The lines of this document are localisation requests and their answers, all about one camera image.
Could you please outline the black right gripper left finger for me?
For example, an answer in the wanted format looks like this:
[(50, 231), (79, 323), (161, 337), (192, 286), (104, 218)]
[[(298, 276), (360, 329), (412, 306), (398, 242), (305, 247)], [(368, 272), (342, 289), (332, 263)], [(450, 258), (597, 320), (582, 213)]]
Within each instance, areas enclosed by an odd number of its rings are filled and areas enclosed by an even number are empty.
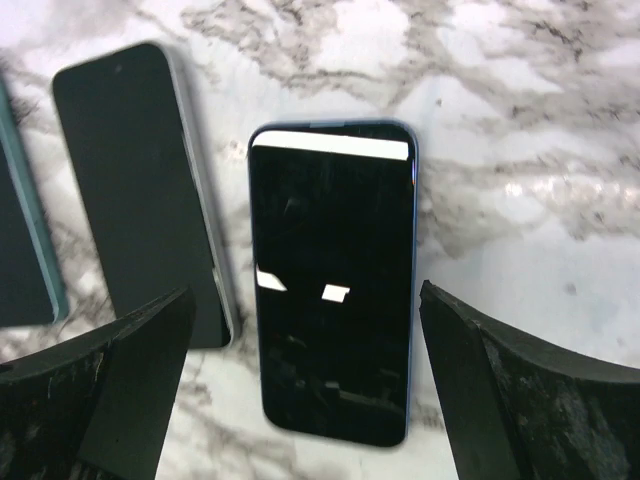
[(155, 477), (196, 302), (176, 289), (1, 366), (4, 479)]

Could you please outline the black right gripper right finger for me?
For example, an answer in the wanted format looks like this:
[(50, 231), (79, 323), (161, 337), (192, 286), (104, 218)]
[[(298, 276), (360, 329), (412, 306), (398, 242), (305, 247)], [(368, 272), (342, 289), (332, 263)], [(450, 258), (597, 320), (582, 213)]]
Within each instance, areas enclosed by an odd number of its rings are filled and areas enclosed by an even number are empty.
[(637, 369), (542, 340), (429, 281), (420, 299), (459, 478), (638, 478)]

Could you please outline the teal smartphone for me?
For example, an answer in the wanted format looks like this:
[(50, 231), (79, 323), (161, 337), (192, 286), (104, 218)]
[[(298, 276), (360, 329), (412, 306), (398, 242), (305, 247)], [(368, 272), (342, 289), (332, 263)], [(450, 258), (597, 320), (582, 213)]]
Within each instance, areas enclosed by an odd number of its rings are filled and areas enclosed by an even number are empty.
[(7, 89), (1, 88), (1, 326), (69, 313), (65, 283)]

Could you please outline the blue-edged smartphone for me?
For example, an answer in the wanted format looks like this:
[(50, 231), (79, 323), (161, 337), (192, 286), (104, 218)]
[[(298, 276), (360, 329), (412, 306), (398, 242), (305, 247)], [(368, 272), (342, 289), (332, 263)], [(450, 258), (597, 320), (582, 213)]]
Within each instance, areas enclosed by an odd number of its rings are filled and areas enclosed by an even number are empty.
[(275, 426), (408, 431), (419, 151), (390, 119), (267, 124), (248, 146), (261, 399)]

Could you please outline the black smartphone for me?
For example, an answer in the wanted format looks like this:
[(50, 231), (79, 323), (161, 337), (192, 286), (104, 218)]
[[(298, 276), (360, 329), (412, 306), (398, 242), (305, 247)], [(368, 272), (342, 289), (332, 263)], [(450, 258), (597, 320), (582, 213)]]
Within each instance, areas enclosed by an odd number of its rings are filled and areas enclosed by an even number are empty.
[(115, 313), (187, 286), (191, 347), (230, 345), (240, 321), (177, 55), (138, 43), (59, 71), (52, 93)]

